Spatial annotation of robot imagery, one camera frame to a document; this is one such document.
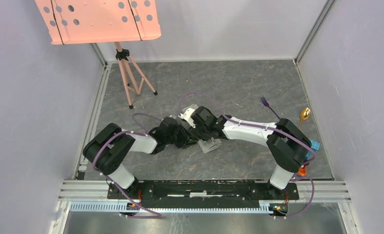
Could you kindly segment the grey cloth napkin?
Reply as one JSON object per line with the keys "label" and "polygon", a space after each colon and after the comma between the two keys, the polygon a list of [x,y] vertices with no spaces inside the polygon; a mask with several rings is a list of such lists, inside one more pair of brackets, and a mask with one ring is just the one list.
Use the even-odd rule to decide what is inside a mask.
{"label": "grey cloth napkin", "polygon": [[[198,105],[192,104],[189,105],[181,110],[181,113],[184,113],[187,108],[193,108],[197,110],[199,108]],[[195,133],[195,128],[191,127],[187,122],[183,122],[182,126],[187,130],[187,132],[194,138],[197,139],[197,143],[202,149],[203,153],[206,154],[208,152],[211,152],[217,148],[219,148],[222,145],[222,141],[220,139],[214,139],[213,137],[210,138],[210,140],[204,140],[200,136]]]}

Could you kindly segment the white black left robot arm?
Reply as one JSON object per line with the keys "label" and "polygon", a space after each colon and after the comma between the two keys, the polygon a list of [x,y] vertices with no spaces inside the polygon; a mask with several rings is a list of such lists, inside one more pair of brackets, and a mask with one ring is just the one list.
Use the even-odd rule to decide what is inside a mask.
{"label": "white black left robot arm", "polygon": [[108,124],[88,144],[82,155],[92,163],[93,169],[107,176],[119,187],[125,198],[138,193],[137,178],[126,169],[123,160],[129,152],[155,155],[167,145],[186,148],[199,141],[172,117],[165,117],[158,127],[147,134],[129,131],[115,123]]}

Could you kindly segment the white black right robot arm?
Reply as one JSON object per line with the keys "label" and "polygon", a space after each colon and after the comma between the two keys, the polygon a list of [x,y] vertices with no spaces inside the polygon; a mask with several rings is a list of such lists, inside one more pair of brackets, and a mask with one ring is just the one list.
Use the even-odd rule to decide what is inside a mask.
{"label": "white black right robot arm", "polygon": [[277,164],[266,189],[273,199],[286,193],[288,183],[302,167],[311,148],[305,134],[285,118],[259,123],[226,115],[216,117],[203,106],[187,108],[179,117],[188,124],[189,133],[199,140],[243,140],[267,147]]}

